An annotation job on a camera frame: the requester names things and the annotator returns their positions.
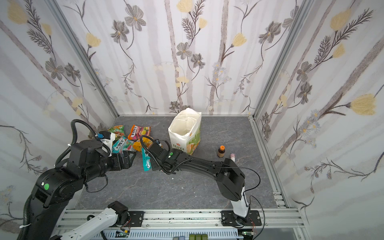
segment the gray marble floor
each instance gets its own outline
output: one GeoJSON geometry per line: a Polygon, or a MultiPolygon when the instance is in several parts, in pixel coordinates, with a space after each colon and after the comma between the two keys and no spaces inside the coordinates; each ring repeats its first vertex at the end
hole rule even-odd
{"type": "MultiPolygon", "coordinates": [[[[126,134],[133,124],[151,126],[151,136],[169,141],[168,127],[173,117],[118,117],[115,125],[124,125],[126,134]]],[[[251,125],[247,117],[203,117],[201,142],[194,156],[205,159],[219,159],[217,149],[225,145],[225,157],[236,155],[236,164],[256,170],[261,177],[257,189],[247,192],[255,196],[263,208],[276,208],[269,182],[251,125]]],[[[245,188],[254,187],[259,179],[249,170],[245,174],[245,188]]],[[[108,172],[109,184],[100,192],[84,191],[76,209],[104,209],[113,201],[120,201],[130,209],[225,209],[232,208],[211,178],[191,172],[177,172],[166,175],[159,171],[144,172],[141,153],[138,153],[130,169],[108,172]]],[[[104,178],[89,183],[89,190],[102,188],[104,178]]],[[[256,201],[253,208],[259,208],[256,201]]]]}

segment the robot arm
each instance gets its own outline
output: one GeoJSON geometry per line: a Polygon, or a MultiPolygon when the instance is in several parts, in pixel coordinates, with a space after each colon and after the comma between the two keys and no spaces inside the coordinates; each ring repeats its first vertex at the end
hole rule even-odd
{"type": "MultiPolygon", "coordinates": [[[[124,154],[121,156],[119,154],[110,154],[110,149],[107,149],[108,153],[106,153],[103,148],[106,149],[105,147],[108,148],[108,146],[98,137],[95,137],[95,140],[84,140],[76,143],[75,122],[80,122],[90,130],[92,129],[82,120],[76,119],[71,122],[74,133],[73,143],[70,149],[67,149],[58,158],[56,167],[47,170],[37,179],[31,196],[24,206],[24,227],[19,234],[18,240],[49,239],[62,211],[76,191],[81,190],[83,185],[92,179],[104,177],[108,171],[128,169],[132,166],[135,157],[134,152],[123,151],[124,154]],[[71,152],[70,157],[62,160],[69,152],[71,152]]],[[[142,138],[140,141],[146,149],[142,138]]],[[[223,162],[208,161],[190,156],[178,149],[165,150],[155,143],[146,151],[151,156],[153,170],[162,169],[166,174],[173,174],[179,170],[189,171],[215,180],[221,194],[231,200],[233,211],[237,215],[238,221],[236,220],[236,222],[240,222],[240,225],[247,222],[250,210],[244,195],[245,175],[232,160],[225,159],[223,162]]],[[[81,232],[81,238],[79,238],[79,234],[77,239],[89,239],[92,234],[94,235],[96,232],[116,223],[123,225],[128,220],[127,208],[123,209],[121,212],[112,206],[108,206],[103,211],[103,216],[107,217],[97,216],[76,229],[77,233],[81,232]]]]}
{"type": "Polygon", "coordinates": [[[93,217],[77,228],[63,233],[61,236],[53,236],[50,240],[88,240],[107,227],[116,223],[121,225],[128,219],[128,208],[118,201],[108,205],[99,215],[93,217]]]}
{"type": "MultiPolygon", "coordinates": [[[[141,136],[141,142],[143,137],[154,142],[153,139],[147,136],[141,136]]],[[[231,200],[233,212],[241,217],[243,221],[247,218],[249,207],[244,195],[245,175],[231,159],[209,161],[190,156],[175,148],[167,151],[158,144],[152,144],[147,152],[151,157],[151,165],[154,171],[162,169],[163,172],[172,174],[181,170],[212,178],[216,181],[221,194],[231,200]]]]}

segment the orange candy bag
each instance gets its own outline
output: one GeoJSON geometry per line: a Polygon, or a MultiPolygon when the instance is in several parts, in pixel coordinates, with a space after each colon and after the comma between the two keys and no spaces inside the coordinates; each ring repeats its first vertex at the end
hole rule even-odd
{"type": "Polygon", "coordinates": [[[140,139],[142,135],[147,135],[151,133],[151,127],[140,127],[133,125],[131,128],[131,133],[128,135],[128,139],[132,141],[136,141],[140,139]]]}

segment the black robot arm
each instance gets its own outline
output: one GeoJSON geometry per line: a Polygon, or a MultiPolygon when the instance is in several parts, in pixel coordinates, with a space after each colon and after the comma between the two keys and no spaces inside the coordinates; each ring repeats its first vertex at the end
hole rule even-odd
{"type": "MultiPolygon", "coordinates": [[[[55,168],[47,170],[37,179],[25,203],[23,228],[18,240],[49,239],[69,200],[73,198],[75,192],[82,189],[84,184],[96,177],[104,177],[108,171],[128,169],[132,166],[136,155],[134,152],[123,151],[123,155],[112,154],[109,157],[110,149],[97,137],[94,140],[76,143],[75,122],[92,129],[82,120],[75,119],[71,122],[75,142],[72,141],[70,148],[60,155],[55,168]],[[63,160],[69,152],[69,158],[63,160]]],[[[147,136],[142,136],[140,139],[142,146],[146,148],[142,142],[143,137],[147,136]]],[[[195,158],[178,149],[165,150],[155,143],[146,150],[151,156],[153,170],[162,169],[166,174],[184,170],[215,180],[221,194],[231,200],[235,215],[241,218],[242,222],[247,220],[249,206],[244,195],[245,175],[232,160],[209,161],[195,158]]],[[[126,214],[121,215],[118,212],[116,214],[120,222],[125,222],[126,214]]]]}

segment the cable tie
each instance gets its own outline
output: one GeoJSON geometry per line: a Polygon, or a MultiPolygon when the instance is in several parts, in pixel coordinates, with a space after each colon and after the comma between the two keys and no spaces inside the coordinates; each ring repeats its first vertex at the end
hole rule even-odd
{"type": "Polygon", "coordinates": [[[32,223],[29,223],[28,225],[21,225],[19,228],[23,228],[23,227],[28,227],[29,225],[31,225],[32,223]]]}

